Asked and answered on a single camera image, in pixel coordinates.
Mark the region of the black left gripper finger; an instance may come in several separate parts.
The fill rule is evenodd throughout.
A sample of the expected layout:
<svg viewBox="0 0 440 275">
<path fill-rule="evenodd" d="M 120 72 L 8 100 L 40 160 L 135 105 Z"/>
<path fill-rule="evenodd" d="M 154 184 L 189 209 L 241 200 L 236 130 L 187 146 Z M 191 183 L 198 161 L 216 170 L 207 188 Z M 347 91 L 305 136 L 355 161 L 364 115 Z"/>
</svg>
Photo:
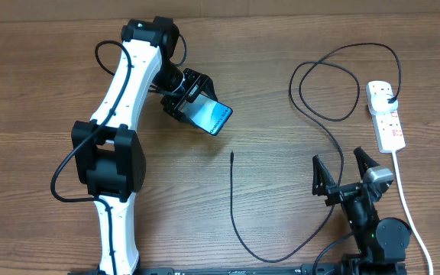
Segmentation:
<svg viewBox="0 0 440 275">
<path fill-rule="evenodd" d="M 202 91 L 205 93 L 205 95 L 207 97 L 209 97 L 210 99 L 214 100 L 214 101 L 218 101 L 218 98 L 215 94 L 215 88 L 214 88 L 214 84 L 213 82 L 208 82 L 203 86 Z"/>
<path fill-rule="evenodd" d="M 181 122 L 181 123 L 185 123 L 188 125 L 192 125 L 193 122 L 190 119 L 190 117 L 188 115 L 186 115 L 185 113 L 181 112 L 181 111 L 176 111 L 176 120 Z"/>
</svg>

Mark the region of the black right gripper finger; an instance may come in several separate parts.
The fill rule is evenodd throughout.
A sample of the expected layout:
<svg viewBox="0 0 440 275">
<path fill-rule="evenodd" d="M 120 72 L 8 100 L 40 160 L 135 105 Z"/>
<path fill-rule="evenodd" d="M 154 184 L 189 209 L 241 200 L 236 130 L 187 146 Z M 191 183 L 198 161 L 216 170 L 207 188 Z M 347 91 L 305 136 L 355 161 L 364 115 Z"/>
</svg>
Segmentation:
<svg viewBox="0 0 440 275">
<path fill-rule="evenodd" d="M 315 155 L 312 158 L 312 164 L 312 194 L 317 196 L 326 196 L 331 188 L 336 187 L 335 181 L 318 155 Z"/>
<path fill-rule="evenodd" d="M 361 178 L 364 174 L 373 167 L 378 167 L 379 163 L 372 159 L 361 147 L 356 147 L 354 149 L 354 156 L 357 161 L 358 170 Z"/>
</svg>

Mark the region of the blue screen Galaxy smartphone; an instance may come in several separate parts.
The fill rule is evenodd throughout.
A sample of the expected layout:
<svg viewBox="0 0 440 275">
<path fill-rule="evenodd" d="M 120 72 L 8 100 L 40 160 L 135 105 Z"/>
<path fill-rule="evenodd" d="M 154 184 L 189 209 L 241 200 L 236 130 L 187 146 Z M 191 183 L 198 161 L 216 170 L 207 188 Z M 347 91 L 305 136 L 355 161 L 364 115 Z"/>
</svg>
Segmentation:
<svg viewBox="0 0 440 275">
<path fill-rule="evenodd" d="M 227 105 L 203 94 L 199 94 L 193 103 L 187 102 L 180 111 L 196 127 L 212 136 L 216 136 L 222 130 L 233 113 L 233 110 Z"/>
</svg>

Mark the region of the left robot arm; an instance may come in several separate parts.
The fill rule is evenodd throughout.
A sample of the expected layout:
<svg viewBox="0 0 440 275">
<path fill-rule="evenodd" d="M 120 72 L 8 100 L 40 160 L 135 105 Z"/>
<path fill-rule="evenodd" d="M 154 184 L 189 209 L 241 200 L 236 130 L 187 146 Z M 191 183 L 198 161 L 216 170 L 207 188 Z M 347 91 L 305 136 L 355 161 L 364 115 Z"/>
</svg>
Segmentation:
<svg viewBox="0 0 440 275">
<path fill-rule="evenodd" d="M 96 274 L 136 274 L 134 202 L 146 173 L 138 120 L 150 93 L 161 95 L 172 118 L 216 136 L 232 114 L 218 101 L 212 79 L 172 62 L 182 39 L 173 19 L 131 19 L 121 29 L 118 66 L 99 108 L 71 131 L 79 181 L 99 214 L 102 258 Z"/>
</svg>

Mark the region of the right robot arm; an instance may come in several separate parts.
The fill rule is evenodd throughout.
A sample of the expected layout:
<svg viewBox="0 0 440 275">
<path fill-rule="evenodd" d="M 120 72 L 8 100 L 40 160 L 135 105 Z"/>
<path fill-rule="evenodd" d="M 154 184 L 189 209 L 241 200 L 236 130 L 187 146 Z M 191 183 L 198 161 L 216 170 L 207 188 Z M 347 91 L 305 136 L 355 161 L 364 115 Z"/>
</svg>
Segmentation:
<svg viewBox="0 0 440 275">
<path fill-rule="evenodd" d="M 320 158 L 312 158 L 314 196 L 325 196 L 327 206 L 340 205 L 351 232 L 333 241 L 313 264 L 302 266 L 307 274 L 405 274 L 406 249 L 412 229 L 400 218 L 380 218 L 375 203 L 393 182 L 392 171 L 354 149 L 361 180 L 338 186 Z M 344 255 L 338 263 L 322 264 L 323 256 L 337 244 L 354 238 L 358 252 Z"/>
</svg>

